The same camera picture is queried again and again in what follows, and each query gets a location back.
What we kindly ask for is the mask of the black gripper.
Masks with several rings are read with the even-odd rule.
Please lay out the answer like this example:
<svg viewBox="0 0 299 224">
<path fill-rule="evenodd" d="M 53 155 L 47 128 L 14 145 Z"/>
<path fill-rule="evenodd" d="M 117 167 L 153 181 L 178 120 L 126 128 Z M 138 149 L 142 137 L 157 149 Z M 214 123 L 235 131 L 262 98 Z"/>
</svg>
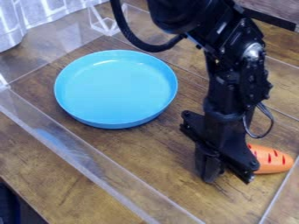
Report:
<svg viewBox="0 0 299 224">
<path fill-rule="evenodd" d="M 256 178 L 260 162 L 246 141 L 243 113 L 221 113 L 209 100 L 205 114 L 182 112 L 181 130 L 195 142 L 195 168 L 206 183 L 213 183 L 230 170 L 249 184 Z"/>
</svg>

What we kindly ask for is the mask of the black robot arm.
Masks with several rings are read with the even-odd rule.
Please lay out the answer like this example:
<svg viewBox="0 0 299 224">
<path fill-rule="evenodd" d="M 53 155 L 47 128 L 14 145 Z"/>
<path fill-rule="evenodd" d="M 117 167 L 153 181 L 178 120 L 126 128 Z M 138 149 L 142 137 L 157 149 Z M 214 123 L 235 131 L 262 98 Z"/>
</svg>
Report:
<svg viewBox="0 0 299 224">
<path fill-rule="evenodd" d="M 182 132 L 195 142 L 195 167 L 205 182 L 231 170 L 250 183 L 260 162 L 246 137 L 257 109 L 266 106 L 266 42 L 233 0 L 147 0 L 157 26 L 185 34 L 205 50 L 210 89 L 202 115 L 182 112 Z"/>
</svg>

